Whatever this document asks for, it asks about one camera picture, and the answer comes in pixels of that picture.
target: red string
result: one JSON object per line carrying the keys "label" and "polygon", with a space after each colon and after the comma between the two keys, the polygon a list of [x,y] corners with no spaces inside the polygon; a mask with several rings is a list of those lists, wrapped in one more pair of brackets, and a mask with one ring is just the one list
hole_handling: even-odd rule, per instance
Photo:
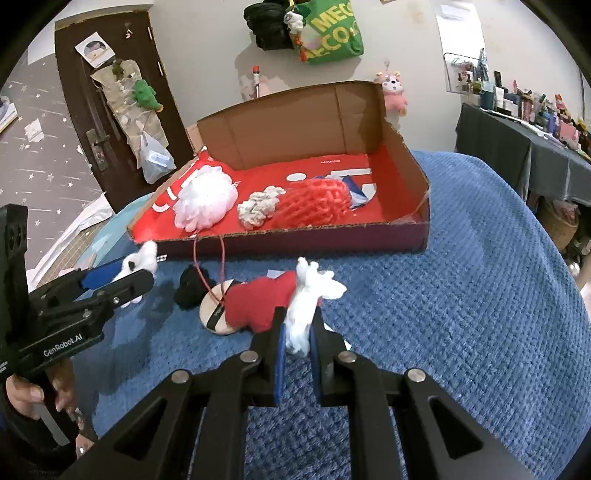
{"label": "red string", "polygon": [[199,277],[201,278],[201,282],[203,283],[203,285],[205,286],[205,288],[207,289],[207,291],[209,292],[209,294],[217,300],[217,302],[220,305],[224,305],[225,301],[226,301],[226,292],[224,291],[224,282],[225,282],[225,270],[226,270],[226,246],[223,243],[223,238],[221,235],[218,235],[219,239],[220,239],[220,243],[222,244],[222,266],[220,268],[220,288],[222,289],[222,298],[219,299],[217,297],[217,295],[215,295],[215,293],[213,292],[213,290],[211,289],[211,287],[209,286],[209,283],[207,283],[207,281],[205,280],[205,276],[203,275],[203,272],[201,271],[201,267],[199,267],[199,262],[197,260],[197,242],[199,240],[199,236],[195,236],[195,240],[193,241],[193,266],[197,269],[197,273],[199,274]]}

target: cardboard box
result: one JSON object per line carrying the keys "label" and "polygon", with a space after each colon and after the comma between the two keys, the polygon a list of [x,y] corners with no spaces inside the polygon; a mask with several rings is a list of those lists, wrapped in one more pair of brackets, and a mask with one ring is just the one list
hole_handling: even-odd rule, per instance
{"label": "cardboard box", "polygon": [[316,228],[273,231],[263,226],[246,232],[235,206],[211,230],[199,233],[199,254],[220,251],[218,234],[229,255],[420,252],[427,247],[429,182],[385,119],[381,85],[355,81],[288,90],[214,113],[197,127],[193,142],[202,139],[207,150],[138,212],[128,226],[137,243],[155,239],[160,254],[193,255],[193,238],[174,227],[172,206],[191,172],[215,161],[239,182],[236,204],[269,184],[289,188],[285,174],[294,171],[311,177],[346,170],[364,191],[367,187],[375,194],[340,225]]}

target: star wallpaper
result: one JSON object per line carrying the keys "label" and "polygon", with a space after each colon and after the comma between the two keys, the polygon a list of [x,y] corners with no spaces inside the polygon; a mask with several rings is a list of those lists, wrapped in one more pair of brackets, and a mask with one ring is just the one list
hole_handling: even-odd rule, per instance
{"label": "star wallpaper", "polygon": [[0,93],[18,112],[0,133],[0,205],[29,209],[29,269],[102,191],[72,125],[55,54],[27,65],[25,53]]}

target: red mesh bag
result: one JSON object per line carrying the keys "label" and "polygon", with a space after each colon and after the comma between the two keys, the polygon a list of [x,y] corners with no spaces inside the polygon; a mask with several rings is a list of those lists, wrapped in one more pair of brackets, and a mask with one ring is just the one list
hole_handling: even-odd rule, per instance
{"label": "red mesh bag", "polygon": [[279,196],[272,228],[301,228],[336,223],[351,209],[351,193],[337,179],[295,181]]}

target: blue knit blanket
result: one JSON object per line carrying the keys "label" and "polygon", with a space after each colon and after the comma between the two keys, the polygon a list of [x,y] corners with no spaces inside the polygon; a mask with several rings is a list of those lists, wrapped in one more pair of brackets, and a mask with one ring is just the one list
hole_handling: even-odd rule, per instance
{"label": "blue knit blanket", "polygon": [[[348,287],[325,321],[379,367],[420,367],[539,479],[555,479],[591,426],[591,327],[574,281],[515,192],[478,159],[415,152],[431,181],[420,255],[315,257]],[[105,260],[135,248],[121,239]],[[229,261],[248,281],[292,258]],[[164,262],[150,294],[74,359],[84,411],[104,434],[177,368],[218,366],[250,334],[207,332],[173,303],[188,262]],[[217,261],[206,261],[214,278]],[[251,409],[247,479],[349,477],[344,408],[320,408],[309,361],[289,358],[280,408]]]}

